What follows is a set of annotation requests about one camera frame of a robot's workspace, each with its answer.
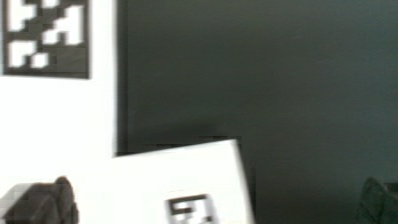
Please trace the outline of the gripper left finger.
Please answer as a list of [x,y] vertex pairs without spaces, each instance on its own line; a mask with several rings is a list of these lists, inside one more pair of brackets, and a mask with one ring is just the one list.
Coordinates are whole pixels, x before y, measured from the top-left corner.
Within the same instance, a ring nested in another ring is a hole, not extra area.
[[52,183],[11,187],[0,197],[0,224],[79,224],[75,191],[65,176]]

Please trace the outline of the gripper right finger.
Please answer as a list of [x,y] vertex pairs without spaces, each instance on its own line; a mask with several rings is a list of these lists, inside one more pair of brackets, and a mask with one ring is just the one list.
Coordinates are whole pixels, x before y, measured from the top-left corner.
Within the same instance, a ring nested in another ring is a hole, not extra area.
[[398,182],[367,179],[356,219],[358,224],[398,224]]

